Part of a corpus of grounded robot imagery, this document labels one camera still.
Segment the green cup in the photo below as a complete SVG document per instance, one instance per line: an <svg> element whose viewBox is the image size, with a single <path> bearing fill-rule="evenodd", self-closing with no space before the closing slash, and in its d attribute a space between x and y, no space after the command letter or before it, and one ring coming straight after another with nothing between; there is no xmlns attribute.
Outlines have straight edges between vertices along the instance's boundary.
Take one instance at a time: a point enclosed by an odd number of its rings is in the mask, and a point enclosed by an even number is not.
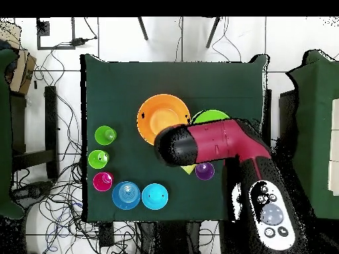
<svg viewBox="0 0 339 254"><path fill-rule="evenodd" d="M109 145L117 138L117 132L109 126L101 126L95 131L94 137L100 145Z"/></svg>
<svg viewBox="0 0 339 254"><path fill-rule="evenodd" d="M88 156L88 163L94 169L102 169L109 161L109 154L103 150L94 150Z"/></svg>

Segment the floor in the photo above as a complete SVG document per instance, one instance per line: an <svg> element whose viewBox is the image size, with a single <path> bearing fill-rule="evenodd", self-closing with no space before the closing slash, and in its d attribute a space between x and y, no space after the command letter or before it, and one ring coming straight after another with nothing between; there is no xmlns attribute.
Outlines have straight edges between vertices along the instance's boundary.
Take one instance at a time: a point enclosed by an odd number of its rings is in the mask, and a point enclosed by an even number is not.
<svg viewBox="0 0 339 254"><path fill-rule="evenodd" d="M37 65L41 65L49 50L37 50L36 43L36 19L15 18L2 19L14 22L22 28L21 45L37 58ZM50 35L41 38L41 46L55 46L60 42L69 42L72 39L71 18L50 18ZM79 130L81 130L80 112L80 54L93 54L107 62L163 62L181 60L181 36L179 28L179 17L144 17L144 25L149 37L145 41L137 18L88 18L88 24L97 35L97 40L90 40L84 46L76 50L56 50L54 56L58 58L65 68L65 73L57 82L58 94L63 97L73 108ZM273 139L279 135L278 124L278 97L280 93L293 89L293 84L285 75L286 71L301 64L303 54L307 50L321 49L323 52L336 57L339 53L338 17L223 17L219 22L217 31L213 38L211 48L206 49L206 43L211 31L214 19L203 17L185 17L183 31L183 61L195 62L221 62L227 61L225 56L232 62L240 60L249 62L256 54L267 54L270 57L267 73L267 86L272 89L272 125L271 136ZM224 25L228 23L226 37ZM75 37L92 38L93 34L86 25L84 18L75 18ZM218 41L214 48L223 53L224 56L212 49L212 45ZM47 82L60 78L63 66L51 56L46 60L44 67L48 69L51 77L43 71ZM36 151L44 149L44 87L46 85L39 72L36 73L37 89L30 86L26 108L26 149ZM58 104L58 114L66 122L70 121L71 110L63 103ZM67 126L59 119L59 152L60 168L63 169L79 159L75 149L68 149ZM77 125L72 122L70 126L71 138L77 141ZM18 178L23 177L26 171L19 171ZM68 181L70 173L65 173L60 178L60 185ZM45 165L30 168L30 175L23 179L24 183L46 179ZM81 200L81 191L76 191L74 196ZM96 254L86 238L81 236L75 239L69 235L66 229L62 229L53 246L48 243L55 234L54 225L49 220L51 213L55 210L55 218L64 216L67 212L58 210L58 205L47 203L35 205L29 213L26 225L26 240L28 250L41 254L47 247L47 254ZM118 229L123 223L115 223ZM201 231L200 250L202 254L220 254L220 242L218 238L217 223L213 221L203 222L207 230ZM125 229L117 230L116 240L122 239ZM135 244L127 241L127 253L134 253ZM116 249L102 248L102 254L112 252Z"/></svg>

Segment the chair leg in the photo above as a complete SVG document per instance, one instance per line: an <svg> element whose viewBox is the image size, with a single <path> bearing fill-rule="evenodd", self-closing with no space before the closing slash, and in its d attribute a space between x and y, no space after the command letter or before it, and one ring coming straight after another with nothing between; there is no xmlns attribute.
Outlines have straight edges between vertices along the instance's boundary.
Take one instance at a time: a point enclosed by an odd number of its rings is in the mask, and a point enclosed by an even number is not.
<svg viewBox="0 0 339 254"><path fill-rule="evenodd" d="M146 29L145 29L145 26L144 26L144 22L142 21L142 17L138 17L138 20L139 20L139 24L140 24L142 33L143 33L143 35L144 35L144 38L145 38L145 40L147 41L147 40L148 40L148 37L147 37Z"/></svg>
<svg viewBox="0 0 339 254"><path fill-rule="evenodd" d="M209 40L207 41L206 48L209 48L209 46L211 45L211 42L212 42L213 36L215 35L215 30L217 29L219 20L220 20L220 17L215 17L215 23L213 24L211 33L209 34Z"/></svg>

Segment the green cloth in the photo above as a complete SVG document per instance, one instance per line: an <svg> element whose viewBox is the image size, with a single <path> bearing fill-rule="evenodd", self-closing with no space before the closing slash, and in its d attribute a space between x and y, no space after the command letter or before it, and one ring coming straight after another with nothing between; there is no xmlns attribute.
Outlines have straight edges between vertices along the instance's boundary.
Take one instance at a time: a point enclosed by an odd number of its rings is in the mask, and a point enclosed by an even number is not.
<svg viewBox="0 0 339 254"><path fill-rule="evenodd" d="M299 130L293 166L318 218L339 219L339 196L328 190L332 101L339 99L339 63L318 51L289 74L299 92Z"/></svg>
<svg viewBox="0 0 339 254"><path fill-rule="evenodd" d="M105 63L85 55L87 93L87 156L105 150L110 160L104 169L87 162L88 221L227 220L222 197L222 161L213 162L215 175L200 181L181 167L167 167L156 159L154 147L145 142L136 127L141 104L153 95L169 93L187 105L191 116L204 109L217 109L252 121L262 119L262 71L264 55L252 63ZM95 130L107 125L116 140L100 146ZM161 210L149 210L142 201L132 210L120 210L112 201L113 188L98 192L93 177L109 171L115 181L132 181L140 191L160 183L169 192Z"/></svg>
<svg viewBox="0 0 339 254"><path fill-rule="evenodd" d="M19 219L23 209L11 201L9 190L12 180L12 122L9 85L5 80L6 67L18 56L12 50L0 50L0 215Z"/></svg>

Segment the magenta cup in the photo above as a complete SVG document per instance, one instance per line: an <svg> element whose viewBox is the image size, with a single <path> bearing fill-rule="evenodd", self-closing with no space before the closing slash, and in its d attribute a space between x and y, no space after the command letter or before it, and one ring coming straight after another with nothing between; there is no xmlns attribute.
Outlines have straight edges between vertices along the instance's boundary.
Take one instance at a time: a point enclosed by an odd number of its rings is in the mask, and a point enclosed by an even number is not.
<svg viewBox="0 0 339 254"><path fill-rule="evenodd" d="M113 174L108 171L97 173L93 178L93 186L100 192L105 192L112 187Z"/></svg>
<svg viewBox="0 0 339 254"><path fill-rule="evenodd" d="M211 163L200 163L195 167L195 174L200 180L209 180L215 174L215 168Z"/></svg>

